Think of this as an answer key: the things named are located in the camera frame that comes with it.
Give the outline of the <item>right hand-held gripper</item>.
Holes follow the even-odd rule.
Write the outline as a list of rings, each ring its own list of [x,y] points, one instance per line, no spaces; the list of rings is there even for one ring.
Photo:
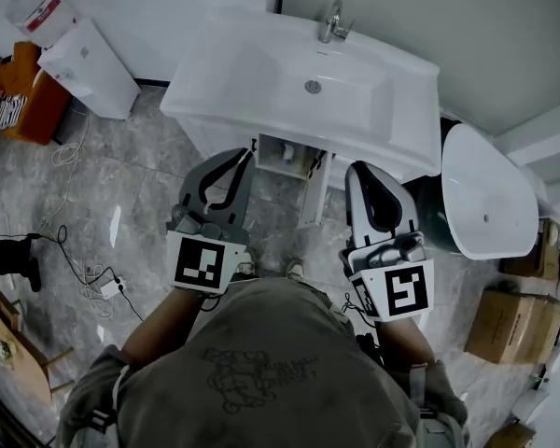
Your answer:
[[[424,234],[415,231],[417,213],[409,191],[364,161],[347,170],[346,189],[347,221],[357,248],[339,256],[362,313],[370,321],[389,322],[430,312],[434,261],[426,258]],[[408,234],[392,239],[401,233]]]

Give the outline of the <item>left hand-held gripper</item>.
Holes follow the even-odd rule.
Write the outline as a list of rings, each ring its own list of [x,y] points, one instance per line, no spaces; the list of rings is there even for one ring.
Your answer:
[[[209,200],[207,190],[231,169],[225,199]],[[236,148],[207,159],[186,176],[181,205],[173,207],[166,223],[166,277],[174,287],[209,296],[225,293],[249,242],[248,232],[236,226],[244,223],[254,174],[253,153]],[[209,212],[218,222],[194,212]]]

